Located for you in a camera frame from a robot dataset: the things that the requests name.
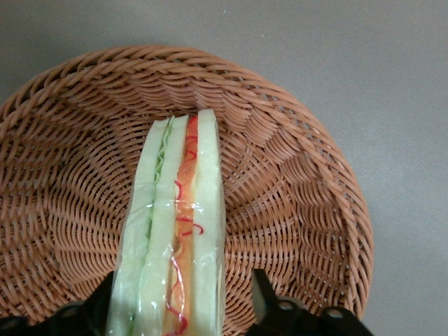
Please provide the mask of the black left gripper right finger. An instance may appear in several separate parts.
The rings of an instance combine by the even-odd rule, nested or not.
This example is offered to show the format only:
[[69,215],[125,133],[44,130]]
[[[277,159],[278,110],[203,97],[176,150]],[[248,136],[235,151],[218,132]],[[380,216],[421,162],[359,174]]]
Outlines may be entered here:
[[247,335],[372,334],[348,309],[327,307],[315,315],[299,299],[276,295],[263,269],[253,270],[251,291],[255,323]]

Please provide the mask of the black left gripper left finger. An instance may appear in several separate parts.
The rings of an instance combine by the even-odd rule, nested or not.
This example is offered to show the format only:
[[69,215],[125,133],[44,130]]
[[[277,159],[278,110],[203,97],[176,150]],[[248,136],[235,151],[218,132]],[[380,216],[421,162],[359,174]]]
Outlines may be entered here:
[[90,297],[61,307],[46,320],[31,325],[24,316],[1,319],[2,335],[104,335],[106,330],[113,273],[109,272]]

